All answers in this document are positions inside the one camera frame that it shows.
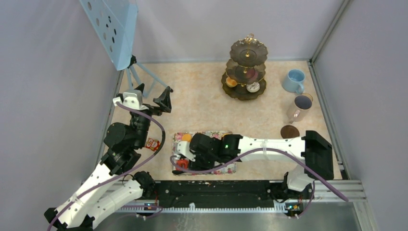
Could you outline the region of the red donut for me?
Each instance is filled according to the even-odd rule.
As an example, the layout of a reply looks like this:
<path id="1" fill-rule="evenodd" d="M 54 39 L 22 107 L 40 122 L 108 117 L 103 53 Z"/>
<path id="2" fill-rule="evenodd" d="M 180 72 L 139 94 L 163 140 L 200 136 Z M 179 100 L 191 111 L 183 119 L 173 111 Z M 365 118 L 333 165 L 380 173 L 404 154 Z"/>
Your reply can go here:
<path id="1" fill-rule="evenodd" d="M 183 171 L 183 169 L 188 169 L 189 160 L 188 159 L 179 159 L 176 161 L 176 171 Z"/>

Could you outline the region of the orange bun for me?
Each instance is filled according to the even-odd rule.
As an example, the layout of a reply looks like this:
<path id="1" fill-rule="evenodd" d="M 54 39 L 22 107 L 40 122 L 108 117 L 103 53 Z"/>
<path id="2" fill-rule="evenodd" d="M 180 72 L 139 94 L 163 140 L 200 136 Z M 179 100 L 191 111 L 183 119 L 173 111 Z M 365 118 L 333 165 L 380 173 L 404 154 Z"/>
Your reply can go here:
<path id="1" fill-rule="evenodd" d="M 238 85 L 238 83 L 236 82 L 236 80 L 234 80 L 234 79 L 232 79 L 232 78 L 230 78 L 230 77 L 227 77 L 227 78 L 226 78 L 226 85 L 227 85 L 229 88 L 234 88 L 234 87 L 236 87 L 236 86 Z"/>

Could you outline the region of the white striped donut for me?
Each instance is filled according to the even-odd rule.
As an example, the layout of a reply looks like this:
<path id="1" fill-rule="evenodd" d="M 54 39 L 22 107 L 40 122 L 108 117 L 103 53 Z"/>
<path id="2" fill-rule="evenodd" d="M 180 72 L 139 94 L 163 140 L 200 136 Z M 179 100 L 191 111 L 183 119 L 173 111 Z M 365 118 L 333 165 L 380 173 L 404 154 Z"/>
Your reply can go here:
<path id="1" fill-rule="evenodd" d="M 248 85 L 246 85 L 246 89 L 250 93 L 258 92 L 260 90 L 260 84 L 258 82 L 248 84 Z"/>

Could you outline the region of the pink frosted donut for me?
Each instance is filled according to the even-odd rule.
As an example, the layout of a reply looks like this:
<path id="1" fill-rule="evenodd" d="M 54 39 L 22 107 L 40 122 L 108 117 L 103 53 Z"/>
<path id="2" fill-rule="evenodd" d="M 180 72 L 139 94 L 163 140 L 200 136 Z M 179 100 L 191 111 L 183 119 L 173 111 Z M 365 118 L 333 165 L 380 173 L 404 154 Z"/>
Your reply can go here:
<path id="1" fill-rule="evenodd" d="M 257 77 L 258 77 L 258 72 L 254 68 L 246 70 L 245 78 L 248 81 L 253 81 L 253 80 L 257 79 Z"/>

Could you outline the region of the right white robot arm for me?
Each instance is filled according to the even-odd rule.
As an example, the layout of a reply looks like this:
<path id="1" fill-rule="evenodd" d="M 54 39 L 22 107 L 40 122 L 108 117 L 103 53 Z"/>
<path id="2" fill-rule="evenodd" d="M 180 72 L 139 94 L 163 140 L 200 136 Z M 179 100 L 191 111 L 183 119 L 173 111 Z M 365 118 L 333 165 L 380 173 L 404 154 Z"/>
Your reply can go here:
<path id="1" fill-rule="evenodd" d="M 284 177 L 282 192 L 295 198 L 314 180 L 334 179 L 332 145 L 314 130 L 286 139 L 260 139 L 240 134 L 222 138 L 197 133 L 181 141 L 177 151 L 189 160 L 193 173 L 209 173 L 234 162 L 292 161 L 296 167 Z"/>

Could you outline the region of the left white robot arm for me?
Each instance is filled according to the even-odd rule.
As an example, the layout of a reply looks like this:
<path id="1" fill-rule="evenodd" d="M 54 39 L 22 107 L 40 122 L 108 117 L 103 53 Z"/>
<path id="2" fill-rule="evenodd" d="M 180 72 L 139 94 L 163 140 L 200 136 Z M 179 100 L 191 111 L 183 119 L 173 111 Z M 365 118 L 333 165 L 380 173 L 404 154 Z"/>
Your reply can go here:
<path id="1" fill-rule="evenodd" d="M 143 103 L 143 90 L 144 84 L 140 84 L 113 98 L 115 106 L 129 111 L 130 122 L 116 122 L 108 127 L 103 140 L 108 150 L 94 171 L 69 199 L 44 213 L 48 230 L 55 227 L 59 231 L 92 231 L 130 201 L 152 197 L 155 181 L 150 173 L 136 169 L 153 159 L 163 147 L 166 132 L 153 116 L 171 112 L 173 90 L 167 86 L 153 100 L 155 105 Z M 145 147 L 152 122 L 161 130 L 161 142 L 150 157 L 138 164 L 141 154 L 137 150 Z"/>

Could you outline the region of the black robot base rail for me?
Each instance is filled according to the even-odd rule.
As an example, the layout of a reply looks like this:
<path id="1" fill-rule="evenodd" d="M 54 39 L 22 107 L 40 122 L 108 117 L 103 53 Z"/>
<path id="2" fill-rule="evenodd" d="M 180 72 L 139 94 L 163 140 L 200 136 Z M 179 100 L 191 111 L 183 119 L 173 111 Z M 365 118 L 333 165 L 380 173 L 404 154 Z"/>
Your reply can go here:
<path id="1" fill-rule="evenodd" d="M 269 180 L 163 180 L 155 185 L 153 198 L 164 208 L 241 209 L 272 208 L 279 202 L 310 198 L 312 185 L 302 192 L 284 188 Z"/>

